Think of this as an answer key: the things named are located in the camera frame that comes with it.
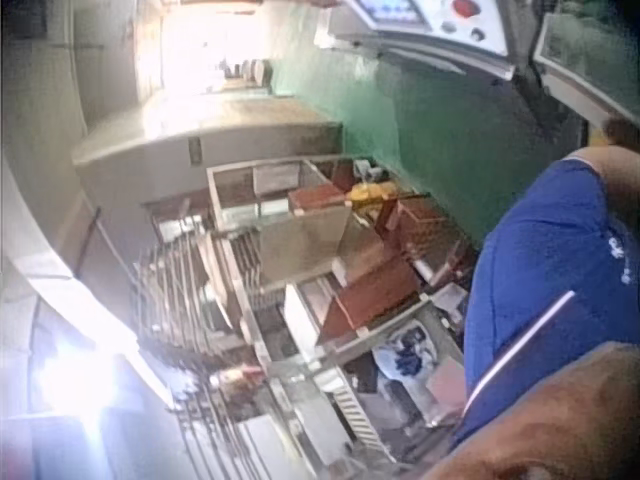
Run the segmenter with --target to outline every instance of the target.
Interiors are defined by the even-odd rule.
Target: person
[[[605,131],[617,145],[553,163],[487,237],[468,401],[426,479],[640,478],[640,136]]]

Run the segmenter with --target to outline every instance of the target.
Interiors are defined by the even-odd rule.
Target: blue shirt
[[[455,444],[598,345],[640,344],[638,258],[589,165],[556,162],[535,181],[476,267],[465,331],[473,400]]]

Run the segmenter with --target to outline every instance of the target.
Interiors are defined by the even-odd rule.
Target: red button
[[[453,0],[453,9],[463,18],[471,18],[482,11],[472,0]]]

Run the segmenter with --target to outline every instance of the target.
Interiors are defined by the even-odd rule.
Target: white stripe
[[[529,340],[531,340],[534,337],[534,335],[538,333],[538,331],[542,327],[544,327],[545,324],[549,320],[551,320],[553,316],[556,313],[558,313],[558,311],[569,300],[571,300],[575,296],[575,294],[576,293],[573,291],[568,291],[562,297],[560,297],[560,299],[557,300],[556,303],[554,303],[549,308],[549,310],[547,310],[545,314],[538,319],[538,321],[536,321],[536,323],[527,331],[527,333],[525,333],[522,337],[520,337],[520,339],[517,342],[515,342],[511,346],[511,348],[509,348],[509,350],[502,357],[500,357],[500,359],[496,363],[493,364],[493,366],[489,369],[489,371],[484,374],[480,382],[478,382],[478,385],[476,385],[476,388],[473,389],[473,393],[469,397],[469,400],[467,401],[467,405],[464,407],[463,415],[467,413],[467,410],[469,410],[471,403],[476,399],[476,397],[480,394],[480,392],[484,389],[484,387],[486,387],[487,384],[493,379],[493,377],[495,377],[498,374],[498,372],[502,370],[502,368],[507,363],[509,363],[509,360],[511,360],[520,350],[522,350],[522,347],[524,347],[529,342]]]

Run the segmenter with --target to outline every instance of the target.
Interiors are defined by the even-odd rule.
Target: floor
[[[566,135],[550,139],[517,111],[508,84],[321,50],[313,45],[317,9],[278,2],[263,9],[275,93],[341,121],[347,152],[373,154],[406,175],[477,245],[536,175],[572,148]]]

